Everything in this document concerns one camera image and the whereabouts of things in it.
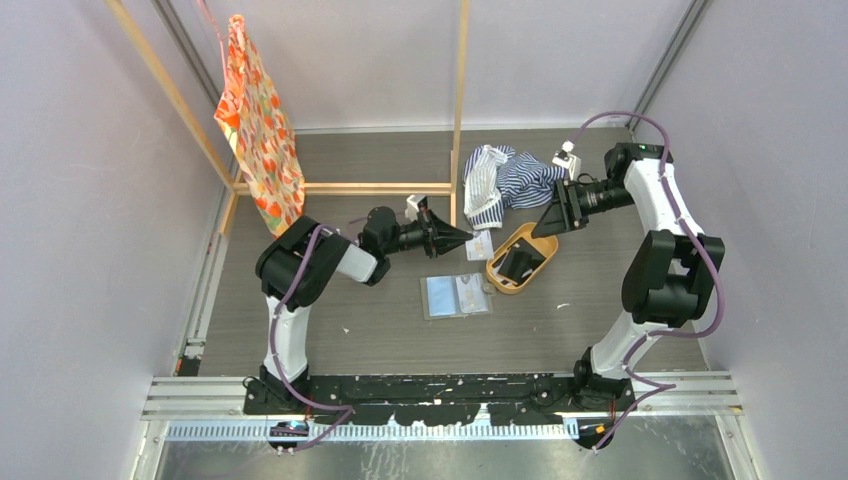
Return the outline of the yellow oval tray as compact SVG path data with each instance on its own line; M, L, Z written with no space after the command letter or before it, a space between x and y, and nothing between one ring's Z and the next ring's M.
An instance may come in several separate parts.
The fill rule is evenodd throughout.
M522 224L486 262L486 279L497 291L507 295L520 293L557 253L557 238L535 238L535 227L535 222Z

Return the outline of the silver vip card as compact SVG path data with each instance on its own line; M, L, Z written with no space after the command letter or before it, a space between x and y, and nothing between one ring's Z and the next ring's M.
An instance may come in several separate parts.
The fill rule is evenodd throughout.
M473 238L465 242L468 261L488 261L494 258L491 232L488 229L473 233Z
M459 275L455 278L455 283L461 313L479 314L490 310L489 297L480 273Z

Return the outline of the clear grey card holder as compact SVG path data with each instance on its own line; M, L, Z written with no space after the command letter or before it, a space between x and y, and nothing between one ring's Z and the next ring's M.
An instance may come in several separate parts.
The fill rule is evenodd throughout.
M489 297L490 310L486 313L463 314L459 310L455 278L459 275L426 277L420 280L423 315L426 320L447 318L465 318L485 315L493 312L492 295L486 290L488 282L484 279L484 289Z

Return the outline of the silver VIP card front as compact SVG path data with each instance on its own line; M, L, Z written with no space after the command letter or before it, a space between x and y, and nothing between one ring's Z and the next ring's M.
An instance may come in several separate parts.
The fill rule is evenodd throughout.
M455 278L455 283L461 313L479 314L490 310L489 297L480 273L459 275Z

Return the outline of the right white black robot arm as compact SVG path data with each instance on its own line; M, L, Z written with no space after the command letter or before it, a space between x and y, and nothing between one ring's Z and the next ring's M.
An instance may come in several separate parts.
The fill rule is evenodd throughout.
M603 180L554 181L532 231L535 238L564 234L585 228L595 214L635 206L645 233L622 282L621 314L574 366L570 396L589 411L625 395L633 367L660 337L703 316L725 254L723 241L691 217L667 147L618 143L604 165Z

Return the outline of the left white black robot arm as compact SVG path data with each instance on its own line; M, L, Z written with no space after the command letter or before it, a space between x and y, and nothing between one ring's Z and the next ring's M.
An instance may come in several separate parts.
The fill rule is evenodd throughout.
M270 403L284 414L303 406L349 412L347 405L324 405L307 394L309 317L334 277L374 286L389 271L393 254L419 249L436 259L472 238L472 233L440 219L423 196L414 197L407 223L389 207L371 209L354 239L309 216L297 219L260 254L255 266L269 325L267 352L255 381L267 391Z

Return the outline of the black card in tray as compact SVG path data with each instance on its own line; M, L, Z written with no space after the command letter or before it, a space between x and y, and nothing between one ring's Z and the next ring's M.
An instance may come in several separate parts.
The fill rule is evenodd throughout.
M546 257L524 238L514 242L496 267L496 273L521 285L544 263Z

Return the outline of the blue white striped cloth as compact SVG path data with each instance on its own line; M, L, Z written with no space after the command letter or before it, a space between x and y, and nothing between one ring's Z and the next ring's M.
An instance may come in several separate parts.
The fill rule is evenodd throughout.
M500 228L508 209L531 209L550 202L554 184L570 177L559 165L543 163L508 145L473 150L462 173L463 213L475 230Z

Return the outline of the orange floral cloth bag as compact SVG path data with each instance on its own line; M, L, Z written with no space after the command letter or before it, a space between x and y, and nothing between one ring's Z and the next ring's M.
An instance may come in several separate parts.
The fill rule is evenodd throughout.
M294 129L239 14L229 19L224 80L214 118L266 227L278 237L303 214L305 179Z

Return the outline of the wooden rack frame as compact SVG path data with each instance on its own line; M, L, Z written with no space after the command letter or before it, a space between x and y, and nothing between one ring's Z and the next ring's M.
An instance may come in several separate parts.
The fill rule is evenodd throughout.
M200 125L199 120L180 93L160 58L155 53L140 26L121 1L107 1L108 7L117 23L131 41L136 52L158 83L162 92L176 110L185 127L191 133L197 146L215 170L228 192L224 213L219 219L218 234L230 234L233 215L239 199L249 194L248 186L242 181L240 172L232 173L218 154L211 140ZM450 153L450 181L445 182L305 182L303 186L308 194L320 196L390 196L404 193L420 193L431 196L443 196L449 199L450 223L457 223L458 204L458 158L461 145L461 125L465 91L468 33L470 25L471 3L459 3L459 27L457 67L455 81L454 115L452 122L452 148Z

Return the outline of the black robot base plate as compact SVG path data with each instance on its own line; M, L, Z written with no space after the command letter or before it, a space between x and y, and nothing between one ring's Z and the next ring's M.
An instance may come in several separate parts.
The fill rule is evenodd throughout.
M247 415L295 415L331 425L548 425L565 413L610 419L635 400L626 383L615 394L579 385L570 374L312 375L287 389L267 372L247 376Z

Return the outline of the aluminium rail frame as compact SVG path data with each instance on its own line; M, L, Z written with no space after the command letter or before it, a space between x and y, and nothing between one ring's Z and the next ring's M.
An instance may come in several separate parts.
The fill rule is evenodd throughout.
M158 377L142 410L134 479L760 479L723 371L642 372L610 419L556 424L331 425L247 415L245 377Z

